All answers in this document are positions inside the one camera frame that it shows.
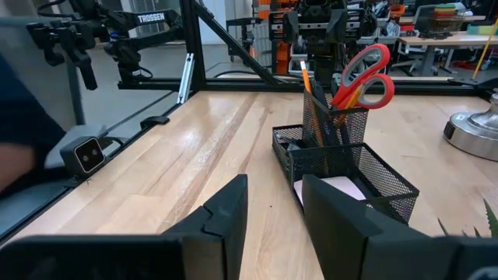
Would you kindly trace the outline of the white shade silver table lamp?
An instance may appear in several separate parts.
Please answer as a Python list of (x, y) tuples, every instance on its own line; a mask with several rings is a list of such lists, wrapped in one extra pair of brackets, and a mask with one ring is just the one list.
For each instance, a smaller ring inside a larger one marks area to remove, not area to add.
[(453, 114), (443, 130), (445, 140), (463, 152), (498, 162), (498, 93), (485, 112)]

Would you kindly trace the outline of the black aluminium table frame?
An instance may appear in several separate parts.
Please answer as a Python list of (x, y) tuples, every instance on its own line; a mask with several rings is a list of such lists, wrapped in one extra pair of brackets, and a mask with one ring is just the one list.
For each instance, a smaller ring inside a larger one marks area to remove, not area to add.
[[(73, 9), (72, 14), (54, 14), (43, 13), (42, 10), (48, 6), (59, 5), (68, 1)], [(202, 0), (180, 0), (181, 5), (186, 6), (186, 16), (183, 19), (201, 19), (216, 35), (227, 43), (235, 55), (242, 58), (253, 71), (258, 75), (260, 82), (249, 82), (249, 79), (242, 79), (239, 82), (224, 82), (224, 80), (217, 80), (215, 78), (207, 79), (205, 74), (201, 74), (201, 70), (205, 70), (204, 62), (199, 62), (195, 65), (193, 77), (200, 78), (195, 82), (192, 96), (201, 89), (220, 89), (229, 90), (229, 86), (236, 86), (234, 89), (243, 91), (242, 85), (249, 86), (249, 89), (261, 90), (264, 92), (297, 92), (298, 89), (303, 88), (303, 83), (286, 82), (285, 80), (278, 80), (276, 75), (271, 74), (260, 66), (255, 59), (253, 59), (249, 52), (246, 51), (236, 40), (229, 35), (228, 31), (223, 29), (221, 25), (214, 19), (214, 15), (204, 6)], [(181, 11), (185, 13), (185, 7), (181, 6)], [(37, 7), (37, 14), (39, 16), (50, 18), (71, 18), (69, 21), (51, 22), (50, 26), (45, 26), (43, 23), (27, 24), (26, 29), (29, 31), (33, 42), (41, 50), (44, 50), (47, 63), (56, 66), (64, 63), (64, 58), (61, 54), (53, 52), (56, 44), (60, 44), (66, 51), (68, 58), (71, 55), (76, 55), (72, 59), (73, 66), (69, 68), (80, 68), (85, 86), (88, 90), (95, 90), (97, 88), (96, 78), (91, 68), (91, 61), (86, 53), (86, 50), (94, 48), (94, 38), (99, 38), (104, 42), (110, 44), (105, 47), (110, 47), (111, 56), (116, 58), (118, 62), (118, 69), (121, 75), (121, 81), (118, 83), (119, 89), (138, 89), (138, 90), (153, 90), (153, 89), (167, 89), (173, 92), (178, 92), (181, 79), (166, 79), (166, 78), (153, 78), (151, 76), (133, 76), (132, 70), (138, 69), (139, 55), (138, 51), (150, 47), (156, 47), (172, 40), (186, 40), (187, 49), (193, 54), (201, 54), (201, 33), (199, 23), (189, 23), (188, 21), (182, 22), (182, 16), (177, 14), (174, 10), (159, 10), (151, 12), (133, 13), (125, 11), (113, 11), (108, 7), (101, 5), (97, 0), (56, 0), (48, 2)], [(149, 35), (148, 37), (130, 38), (125, 35), (129, 30), (138, 26), (149, 25), (154, 23), (168, 23), (171, 28), (169, 31)], [(61, 35), (58, 35), (58, 28), (62, 31), (71, 31), (71, 38), (64, 41)], [(498, 93), (498, 76), (483, 82), (476, 82), (474, 80), (450, 79), (443, 82), (429, 82), (428, 80), (416, 80), (415, 82), (408, 82), (407, 79), (401, 82), (395, 82), (396, 86), (400, 86), (402, 95), (422, 95), (416, 93), (417, 90), (427, 89), (428, 93), (423, 95), (428, 96), (479, 96), (486, 101), (490, 101), (491, 93)], [(140, 129), (140, 131), (125, 142), (120, 142), (120, 148), (114, 150), (102, 166), (107, 164), (111, 159), (115, 158), (119, 153), (123, 152), (133, 142), (142, 137), (151, 128)], [(45, 212), (50, 204), (53, 204), (57, 199), (61, 198), (63, 194), (68, 191), (62, 189), (75, 188), (76, 183), (82, 183), (88, 177), (77, 177), (69, 171), (63, 171), (63, 167), (55, 168), (54, 172), (50, 171), (50, 176), (47, 178), (62, 178), (63, 173), (66, 176), (72, 176), (75, 179), (68, 181), (68, 183), (59, 187), (61, 191), (57, 195), (50, 197), (42, 204), (33, 209), (32, 212), (20, 216), (19, 221), (13, 223), (11, 226), (0, 229), (0, 243), (6, 242), (18, 233), (22, 228), (26, 227), (36, 217), (36, 215)]]

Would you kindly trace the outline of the black mesh desk organizer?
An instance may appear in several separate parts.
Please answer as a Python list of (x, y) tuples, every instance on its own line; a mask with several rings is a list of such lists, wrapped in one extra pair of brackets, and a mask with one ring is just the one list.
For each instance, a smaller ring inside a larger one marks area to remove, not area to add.
[(272, 148), (296, 200), (306, 174), (345, 179), (370, 207), (407, 224), (419, 190), (363, 141), (367, 117), (367, 109), (328, 108), (305, 93), (303, 123), (274, 127)]

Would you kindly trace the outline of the wooden top work table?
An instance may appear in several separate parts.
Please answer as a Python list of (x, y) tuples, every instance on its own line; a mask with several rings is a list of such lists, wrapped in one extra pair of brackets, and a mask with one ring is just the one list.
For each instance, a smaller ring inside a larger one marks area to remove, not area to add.
[(484, 35), (469, 35), (466, 32), (457, 32), (445, 39), (399, 37), (398, 41), (409, 46), (427, 46), (419, 70), (420, 76), (432, 75), (431, 68), (433, 67), (435, 50), (437, 48), (453, 50), (464, 47), (498, 47), (497, 35), (489, 37)]

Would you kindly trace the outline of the succulent plant in black pot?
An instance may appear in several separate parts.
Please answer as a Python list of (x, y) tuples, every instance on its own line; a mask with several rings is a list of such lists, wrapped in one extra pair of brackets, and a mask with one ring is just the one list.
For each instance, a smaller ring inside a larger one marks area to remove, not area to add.
[[(483, 202), (485, 205), (485, 210), (486, 210), (486, 218), (487, 218), (487, 223), (488, 223), (488, 228), (490, 231), (490, 236), (492, 238), (498, 238), (498, 218), (494, 214), (492, 208), (490, 207), (489, 203), (487, 202), (486, 199), (483, 198)], [(442, 229), (443, 233), (445, 236), (449, 236), (448, 231), (444, 227), (443, 223), (440, 221), (440, 219), (437, 219), (440, 228)], [(477, 228), (473, 227), (475, 237), (482, 238), (480, 232), (477, 230)], [(462, 233), (464, 236), (468, 236), (466, 232), (462, 230)]]

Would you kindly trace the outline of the person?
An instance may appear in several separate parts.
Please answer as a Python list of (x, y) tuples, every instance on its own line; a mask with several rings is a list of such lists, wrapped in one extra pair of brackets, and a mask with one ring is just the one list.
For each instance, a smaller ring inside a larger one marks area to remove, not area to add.
[(0, 55), (0, 143), (26, 145), (35, 150), (37, 163), (27, 173), (30, 174), (44, 168), (47, 154), (64, 135), (65, 131)]

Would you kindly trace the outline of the yellow pencil with pink eraser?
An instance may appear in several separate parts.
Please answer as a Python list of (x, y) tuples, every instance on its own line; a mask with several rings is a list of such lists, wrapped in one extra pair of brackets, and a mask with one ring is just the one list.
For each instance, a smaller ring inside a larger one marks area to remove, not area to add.
[[(361, 96), (362, 92), (363, 92), (363, 88), (364, 86), (358, 86), (355, 91), (350, 95), (350, 97), (339, 107), (340, 110), (348, 110), (348, 109), (351, 109), (351, 108), (354, 108), (354, 106), (356, 105), (357, 103), (357, 100), (359, 99), (359, 97)], [(336, 122), (336, 126), (338, 128), (340, 128), (345, 120), (347, 119), (347, 114), (342, 114), (337, 122)]]
[[(301, 72), (302, 72), (302, 76), (303, 76), (303, 83), (304, 83), (305, 90), (309, 93), (310, 96), (313, 96), (310, 78), (309, 78), (306, 62), (304, 60), (300, 60), (300, 68), (301, 68)], [(317, 136), (317, 143), (320, 147), (322, 147), (324, 145), (324, 140), (323, 140), (320, 126), (319, 126), (320, 122), (318, 120), (318, 115), (317, 115), (317, 111), (316, 111), (316, 107), (315, 107), (314, 103), (311, 103), (310, 108), (311, 108), (312, 115), (314, 118), (314, 129), (315, 129), (316, 136)]]

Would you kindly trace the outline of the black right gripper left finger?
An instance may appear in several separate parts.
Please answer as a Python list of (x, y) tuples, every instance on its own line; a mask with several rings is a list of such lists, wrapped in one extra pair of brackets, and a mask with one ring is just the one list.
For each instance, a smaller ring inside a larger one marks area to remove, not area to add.
[(238, 280), (247, 208), (238, 174), (161, 234), (14, 240), (0, 249), (0, 280)]

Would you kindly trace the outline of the shelving with orange bins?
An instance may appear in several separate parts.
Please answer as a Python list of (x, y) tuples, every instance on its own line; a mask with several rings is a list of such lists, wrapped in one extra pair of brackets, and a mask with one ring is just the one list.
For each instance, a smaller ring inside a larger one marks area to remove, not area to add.
[[(267, 24), (270, 12), (290, 11), (297, 4), (297, 0), (257, 0), (257, 1), (260, 6), (260, 9), (258, 10), (258, 15)], [(365, 2), (366, 4), (371, 6), (372, 11), (377, 19), (377, 16), (374, 11), (374, 3), (376, 1), (377, 0), (347, 0), (347, 4), (348, 7), (350, 8), (356, 8), (359, 3)], [(288, 44), (282, 41), (272, 41), (272, 59), (273, 59), (272, 69), (275, 70), (278, 74), (286, 74), (287, 71), (283, 67), (290, 62), (291, 47), (297, 46), (298, 44)]]

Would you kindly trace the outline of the red handled scissors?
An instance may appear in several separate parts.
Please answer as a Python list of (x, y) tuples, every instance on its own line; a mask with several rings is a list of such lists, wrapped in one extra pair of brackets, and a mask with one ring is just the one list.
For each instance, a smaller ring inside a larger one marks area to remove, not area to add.
[[(371, 54), (378, 54), (378, 59), (354, 77), (352, 75), (353, 71)], [(388, 65), (390, 59), (391, 52), (385, 44), (372, 44), (359, 52), (342, 71), (340, 85), (337, 93), (331, 100), (331, 105), (344, 110), (348, 107), (351, 98), (359, 91), (355, 106), (369, 110), (386, 106), (395, 95), (395, 84), (389, 75), (380, 73), (380, 70)], [(364, 95), (375, 83), (380, 83), (384, 88), (384, 92), (379, 100), (369, 101)]]

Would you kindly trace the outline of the black marker pen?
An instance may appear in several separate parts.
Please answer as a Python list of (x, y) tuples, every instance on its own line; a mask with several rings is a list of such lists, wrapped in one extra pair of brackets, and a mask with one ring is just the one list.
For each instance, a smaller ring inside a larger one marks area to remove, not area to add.
[(311, 81), (313, 96), (317, 100), (317, 120), (321, 129), (322, 139), (325, 145), (338, 145), (339, 140), (335, 128), (331, 123), (328, 115), (328, 104), (325, 98), (324, 90), (319, 82), (312, 78)]

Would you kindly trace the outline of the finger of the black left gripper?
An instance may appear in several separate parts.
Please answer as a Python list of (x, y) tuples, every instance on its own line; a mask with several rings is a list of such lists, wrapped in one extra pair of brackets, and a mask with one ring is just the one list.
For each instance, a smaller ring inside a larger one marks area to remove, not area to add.
[(285, 14), (285, 42), (294, 43), (299, 38), (299, 16), (296, 11)]
[(333, 41), (344, 41), (348, 12), (346, 9), (333, 9), (330, 18), (330, 34)]

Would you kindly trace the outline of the person's forearm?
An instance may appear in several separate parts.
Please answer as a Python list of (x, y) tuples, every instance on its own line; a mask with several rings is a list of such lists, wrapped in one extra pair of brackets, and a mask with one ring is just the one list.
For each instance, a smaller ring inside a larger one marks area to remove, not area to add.
[(26, 145), (0, 143), (0, 193), (36, 166), (35, 150)]

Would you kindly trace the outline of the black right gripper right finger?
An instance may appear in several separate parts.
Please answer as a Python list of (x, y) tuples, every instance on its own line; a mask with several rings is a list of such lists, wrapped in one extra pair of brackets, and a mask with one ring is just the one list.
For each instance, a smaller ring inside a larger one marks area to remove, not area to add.
[(302, 197), (325, 280), (498, 280), (498, 239), (427, 236), (313, 175)]

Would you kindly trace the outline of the silver angle bracket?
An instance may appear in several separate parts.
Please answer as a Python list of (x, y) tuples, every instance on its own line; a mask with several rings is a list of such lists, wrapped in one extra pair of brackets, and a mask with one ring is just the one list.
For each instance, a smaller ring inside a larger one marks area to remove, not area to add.
[(193, 53), (187, 53), (181, 77), (181, 84), (177, 96), (177, 103), (179, 104), (185, 103), (188, 99), (194, 67), (195, 67), (195, 56)]

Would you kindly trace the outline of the black rail clamp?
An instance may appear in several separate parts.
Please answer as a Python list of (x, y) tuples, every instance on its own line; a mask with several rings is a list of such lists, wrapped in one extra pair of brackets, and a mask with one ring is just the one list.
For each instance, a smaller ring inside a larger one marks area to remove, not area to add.
[(140, 122), (141, 129), (151, 128), (156, 125), (165, 125), (170, 121), (168, 116), (152, 116), (147, 117)]

